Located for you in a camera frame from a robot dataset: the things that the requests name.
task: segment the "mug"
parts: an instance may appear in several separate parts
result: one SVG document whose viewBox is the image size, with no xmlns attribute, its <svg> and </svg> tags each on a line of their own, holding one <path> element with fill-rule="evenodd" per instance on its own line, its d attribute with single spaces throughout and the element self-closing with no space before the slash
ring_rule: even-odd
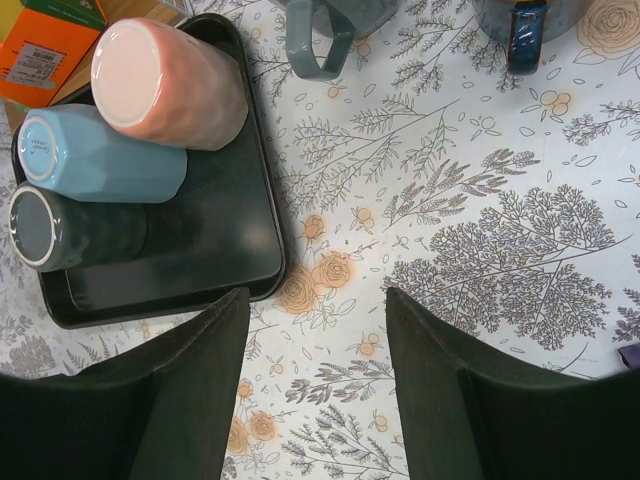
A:
<svg viewBox="0 0 640 480">
<path fill-rule="evenodd" d="M 24 182 L 9 203 L 9 231 L 25 264 L 51 272 L 132 260 L 147 219 L 142 205 L 82 203 Z"/>
<path fill-rule="evenodd" d="M 527 75 L 538 69 L 543 42 L 570 30 L 593 0 L 473 0 L 480 28 L 507 51 L 507 70 Z"/>
<path fill-rule="evenodd" d="M 166 202 L 187 174 L 184 148 L 126 137 L 92 105 L 29 111 L 17 144 L 31 184 L 82 202 Z"/>
<path fill-rule="evenodd" d="M 366 37 L 398 10 L 398 0 L 271 0 L 287 12 L 286 52 L 300 78 L 337 78 L 356 38 Z M 333 37 L 323 66 L 313 53 L 312 29 Z"/>
<path fill-rule="evenodd" d="M 102 35 L 91 88 L 114 129 L 164 145 L 219 150 L 249 113 L 238 62 L 148 18 L 120 20 Z"/>
</svg>

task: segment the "orange and green box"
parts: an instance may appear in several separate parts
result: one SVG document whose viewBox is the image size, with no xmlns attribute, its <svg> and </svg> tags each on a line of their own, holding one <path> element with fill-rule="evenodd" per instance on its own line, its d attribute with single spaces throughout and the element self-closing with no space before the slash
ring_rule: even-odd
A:
<svg viewBox="0 0 640 480">
<path fill-rule="evenodd" d="M 97 0 L 0 0 L 0 97 L 49 104 L 107 25 Z"/>
</svg>

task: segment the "pink mug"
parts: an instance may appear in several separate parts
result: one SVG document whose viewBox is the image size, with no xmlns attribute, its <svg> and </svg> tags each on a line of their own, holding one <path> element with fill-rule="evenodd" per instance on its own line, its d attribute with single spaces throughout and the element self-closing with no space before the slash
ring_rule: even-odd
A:
<svg viewBox="0 0 640 480">
<path fill-rule="evenodd" d="M 248 113 L 233 58 L 147 18 L 120 20 L 102 35 L 91 88 L 115 130 L 164 145 L 219 150 L 238 136 Z"/>
</svg>

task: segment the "tablecloth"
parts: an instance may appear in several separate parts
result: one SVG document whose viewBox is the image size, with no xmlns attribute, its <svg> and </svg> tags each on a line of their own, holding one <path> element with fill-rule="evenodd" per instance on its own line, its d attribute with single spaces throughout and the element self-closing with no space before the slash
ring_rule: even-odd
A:
<svg viewBox="0 0 640 480">
<path fill-rule="evenodd" d="M 408 477 L 389 286 L 543 368 L 624 368 L 617 349 L 640 341 L 640 2 L 596 0 L 521 78 L 470 0 L 401 1 L 329 82 L 295 77 L 268 1 L 195 3 L 244 36 L 293 262 L 251 307 L 224 479 Z M 5 373 L 74 374 L 193 315 L 62 330 L 6 222 L 1 239 Z"/>
</svg>

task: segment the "baking pan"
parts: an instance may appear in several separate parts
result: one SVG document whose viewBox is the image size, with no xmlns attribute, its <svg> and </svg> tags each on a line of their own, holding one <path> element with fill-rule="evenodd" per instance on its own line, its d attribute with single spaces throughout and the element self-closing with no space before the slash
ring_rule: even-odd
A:
<svg viewBox="0 0 640 480">
<path fill-rule="evenodd" d="M 149 229 L 136 259 L 39 274 L 47 310 L 63 328 L 199 310 L 239 286 L 248 287 L 256 301 L 283 280 L 287 254 L 242 39 L 230 21 L 215 14 L 193 17 L 179 28 L 238 60 L 247 122 L 220 151 L 190 150 L 176 197 L 145 205 Z M 93 104 L 90 86 L 60 103 Z M 16 138 L 12 163 L 21 183 L 26 177 Z"/>
</svg>

